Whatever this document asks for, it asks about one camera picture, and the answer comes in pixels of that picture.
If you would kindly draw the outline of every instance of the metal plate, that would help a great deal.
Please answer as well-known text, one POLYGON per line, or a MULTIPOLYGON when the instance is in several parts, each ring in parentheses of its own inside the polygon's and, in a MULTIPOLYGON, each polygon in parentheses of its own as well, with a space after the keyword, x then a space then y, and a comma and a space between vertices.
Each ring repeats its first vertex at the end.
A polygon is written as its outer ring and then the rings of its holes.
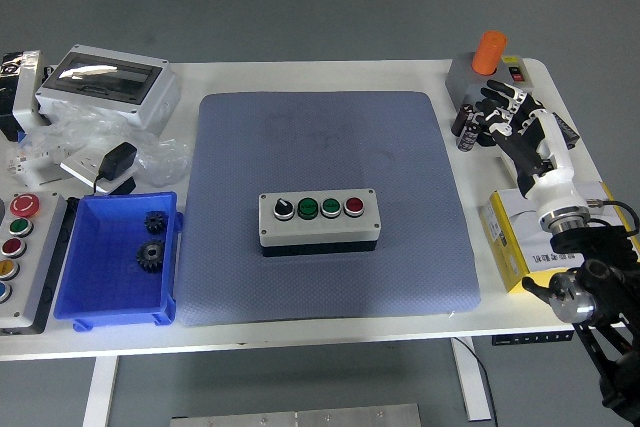
POLYGON ((173 419, 170 427, 420 427, 416 404, 173 419))

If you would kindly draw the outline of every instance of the button panel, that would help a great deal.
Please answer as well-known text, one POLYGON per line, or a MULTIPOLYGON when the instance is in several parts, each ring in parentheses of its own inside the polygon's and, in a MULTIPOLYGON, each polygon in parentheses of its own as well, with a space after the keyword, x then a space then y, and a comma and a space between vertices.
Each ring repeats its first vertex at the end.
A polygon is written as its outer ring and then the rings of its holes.
POLYGON ((10 199, 0 224, 1 331, 34 325, 66 209, 55 192, 19 192, 10 199))
POLYGON ((259 236, 265 255, 301 253, 298 249, 297 253, 272 254, 265 248, 318 244, 340 244, 341 248, 304 253, 373 250, 380 229, 373 189, 267 193, 259 198, 259 236), (351 245, 357 243, 368 243, 371 248, 351 245))

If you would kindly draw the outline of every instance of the table leg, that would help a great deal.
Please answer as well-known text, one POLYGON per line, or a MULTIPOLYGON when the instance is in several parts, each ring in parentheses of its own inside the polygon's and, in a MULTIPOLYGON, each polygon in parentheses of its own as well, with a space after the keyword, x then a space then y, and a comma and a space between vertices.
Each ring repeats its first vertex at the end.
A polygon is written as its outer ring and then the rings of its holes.
POLYGON ((107 427, 117 370, 118 356, 96 358, 83 427, 107 427))
MULTIPOLYGON (((469 346, 471 350, 474 350, 471 337, 460 337, 460 340, 469 346)), ((478 362, 464 345, 461 345, 457 340, 451 339, 451 346, 456 359, 456 368, 458 369, 464 405, 467 409, 467 418, 469 421, 491 419, 489 402, 482 383, 478 362)))

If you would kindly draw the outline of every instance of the orange knob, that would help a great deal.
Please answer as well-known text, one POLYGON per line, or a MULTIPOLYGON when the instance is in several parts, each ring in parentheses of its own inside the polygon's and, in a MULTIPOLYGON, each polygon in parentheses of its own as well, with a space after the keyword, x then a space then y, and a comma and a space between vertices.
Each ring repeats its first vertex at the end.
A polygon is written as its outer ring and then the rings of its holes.
POLYGON ((506 46, 506 35, 497 30, 487 30, 482 34, 471 68, 480 75, 493 74, 498 68, 498 62, 506 46))

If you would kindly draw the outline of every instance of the green button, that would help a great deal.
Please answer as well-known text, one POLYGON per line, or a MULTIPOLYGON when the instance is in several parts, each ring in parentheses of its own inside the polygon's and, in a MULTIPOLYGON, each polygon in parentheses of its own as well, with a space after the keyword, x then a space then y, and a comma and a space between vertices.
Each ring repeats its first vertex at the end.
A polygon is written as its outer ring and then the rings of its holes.
POLYGON ((298 202, 298 215, 304 220, 315 219, 318 216, 318 202, 311 197, 305 197, 298 202))
POLYGON ((9 225, 9 233, 18 237, 29 235, 31 229, 33 229, 31 221, 23 218, 16 219, 9 225))
POLYGON ((340 215, 340 202, 338 202, 336 199, 325 199, 322 202, 322 215, 324 215, 325 217, 329 217, 330 219, 333 219, 334 217, 337 217, 338 215, 340 215))

